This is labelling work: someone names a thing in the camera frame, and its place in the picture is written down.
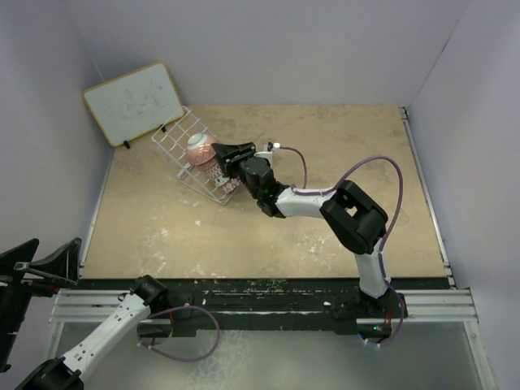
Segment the brown lattice pattern bowl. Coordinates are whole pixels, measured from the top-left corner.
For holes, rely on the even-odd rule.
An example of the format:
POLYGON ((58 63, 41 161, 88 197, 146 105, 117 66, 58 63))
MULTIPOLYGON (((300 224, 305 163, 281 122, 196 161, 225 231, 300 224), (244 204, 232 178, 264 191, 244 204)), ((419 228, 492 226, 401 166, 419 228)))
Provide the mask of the brown lattice pattern bowl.
POLYGON ((215 164, 214 166, 210 167, 208 170, 205 171, 205 173, 210 180, 214 180, 222 175, 222 171, 218 164, 215 164))

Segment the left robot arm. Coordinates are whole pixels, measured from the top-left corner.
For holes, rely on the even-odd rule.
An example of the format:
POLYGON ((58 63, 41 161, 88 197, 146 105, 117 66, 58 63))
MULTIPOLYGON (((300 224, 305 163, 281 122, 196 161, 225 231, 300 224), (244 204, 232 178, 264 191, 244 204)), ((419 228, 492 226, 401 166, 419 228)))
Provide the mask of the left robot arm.
MULTIPOLYGON (((76 237, 36 261, 40 241, 32 238, 1 253, 1 372, 11 369, 9 357, 29 303, 53 297, 79 282, 82 240, 76 237)), ((167 310, 167 287, 151 275, 135 280, 113 311, 83 340, 60 356, 37 366, 18 389, 83 389, 99 361, 138 323, 157 319, 167 310)))

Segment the blue patterned bowl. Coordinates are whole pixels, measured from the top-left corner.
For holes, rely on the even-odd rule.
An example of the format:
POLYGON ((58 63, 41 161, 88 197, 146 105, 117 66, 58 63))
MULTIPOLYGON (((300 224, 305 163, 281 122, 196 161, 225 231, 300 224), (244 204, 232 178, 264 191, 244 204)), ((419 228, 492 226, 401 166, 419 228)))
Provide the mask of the blue patterned bowl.
POLYGON ((219 188, 224 186, 230 179, 226 176, 219 175, 213 179, 214 185, 219 188))

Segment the pink dotted bowl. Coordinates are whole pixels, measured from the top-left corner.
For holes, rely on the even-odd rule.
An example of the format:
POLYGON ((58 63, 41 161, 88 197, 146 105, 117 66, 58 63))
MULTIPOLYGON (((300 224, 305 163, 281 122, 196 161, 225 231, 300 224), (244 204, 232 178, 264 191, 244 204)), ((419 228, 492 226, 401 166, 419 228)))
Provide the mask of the pink dotted bowl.
POLYGON ((200 166, 210 161, 215 155, 212 147, 218 140, 209 133, 196 133, 188 139, 186 155, 194 166, 200 166))

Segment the red white patterned bowl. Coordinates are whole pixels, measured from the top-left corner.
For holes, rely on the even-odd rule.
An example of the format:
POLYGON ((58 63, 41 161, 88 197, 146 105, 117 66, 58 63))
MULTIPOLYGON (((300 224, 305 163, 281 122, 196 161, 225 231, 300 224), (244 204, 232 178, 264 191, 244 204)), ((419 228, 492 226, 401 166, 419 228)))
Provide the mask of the red white patterned bowl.
POLYGON ((229 194, 235 191, 239 186, 241 185, 241 182, 238 179, 229 179, 224 184, 220 186, 220 189, 223 193, 229 194))

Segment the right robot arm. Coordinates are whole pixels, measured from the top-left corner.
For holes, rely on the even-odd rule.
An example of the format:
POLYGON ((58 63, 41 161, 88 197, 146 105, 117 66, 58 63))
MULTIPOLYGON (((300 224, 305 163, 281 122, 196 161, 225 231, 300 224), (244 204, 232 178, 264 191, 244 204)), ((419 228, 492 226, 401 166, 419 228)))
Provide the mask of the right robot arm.
POLYGON ((359 288, 365 294, 361 299, 362 311, 371 318, 379 318, 389 310, 386 292, 391 279, 384 270, 382 254, 388 215, 347 179, 362 165, 377 160, 377 156, 357 163, 331 188, 305 189, 279 182, 269 160, 256 151, 252 142, 213 143, 211 147, 224 175, 238 179, 265 215, 325 220, 341 245, 355 257, 359 288))

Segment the black floral bowl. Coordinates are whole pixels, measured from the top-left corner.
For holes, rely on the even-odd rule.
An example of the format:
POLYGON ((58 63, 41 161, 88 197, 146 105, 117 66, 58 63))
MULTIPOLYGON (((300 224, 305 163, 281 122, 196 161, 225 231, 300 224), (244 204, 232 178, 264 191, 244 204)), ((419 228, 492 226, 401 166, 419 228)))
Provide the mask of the black floral bowl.
POLYGON ((212 158, 203 164, 197 165, 197 168, 201 171, 208 171, 211 169, 215 164, 217 164, 217 160, 215 158, 212 158))

